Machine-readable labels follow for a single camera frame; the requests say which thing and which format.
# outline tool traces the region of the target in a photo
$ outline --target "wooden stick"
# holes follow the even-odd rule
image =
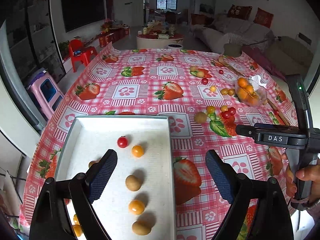
[[[236,71],[232,66],[230,66],[227,62],[224,61],[224,57],[223,56],[220,56],[218,61],[223,64],[226,68],[228,68],[229,70],[233,71],[234,73],[236,73],[238,76],[242,75],[239,71]],[[272,109],[276,110],[278,109],[276,107],[276,105],[274,103],[272,103],[270,101],[270,99],[267,99],[268,100],[268,104],[272,107]],[[286,119],[286,117],[282,114],[281,111],[279,111],[279,116],[280,118],[282,119],[282,121],[284,122],[285,125],[288,125],[290,126],[290,123],[288,122],[288,120]]]

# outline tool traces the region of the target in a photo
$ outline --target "pink plastic stool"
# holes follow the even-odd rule
[[[50,120],[64,95],[48,72],[38,78],[29,88],[36,97],[43,114]]]

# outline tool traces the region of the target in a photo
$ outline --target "black tv screen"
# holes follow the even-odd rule
[[[103,0],[61,0],[61,6],[66,32],[105,19]]]

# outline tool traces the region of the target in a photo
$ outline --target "red plastic chair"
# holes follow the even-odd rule
[[[78,56],[73,56],[73,52],[81,50],[81,54]],[[69,55],[71,57],[71,63],[73,72],[76,72],[75,62],[81,61],[85,66],[90,63],[90,56],[91,55],[97,56],[98,53],[94,47],[86,47],[84,48],[83,43],[80,40],[72,40],[69,44]]]

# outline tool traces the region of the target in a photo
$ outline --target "white tray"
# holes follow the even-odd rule
[[[129,145],[117,146],[120,136],[129,138]],[[141,158],[131,154],[131,148],[140,144],[145,149]],[[73,178],[86,172],[92,160],[101,158],[108,149],[117,152],[118,162],[99,200],[92,206],[113,240],[153,239],[173,240],[175,229],[175,204],[170,131],[165,116],[79,116],[76,117],[61,156],[56,180]],[[142,187],[132,192],[125,186],[130,174],[144,177]],[[145,211],[137,216],[128,210],[133,199],[147,202]],[[67,205],[70,220],[75,214],[72,203]],[[132,232],[138,219],[154,224],[146,236]],[[86,239],[84,234],[78,239]]]

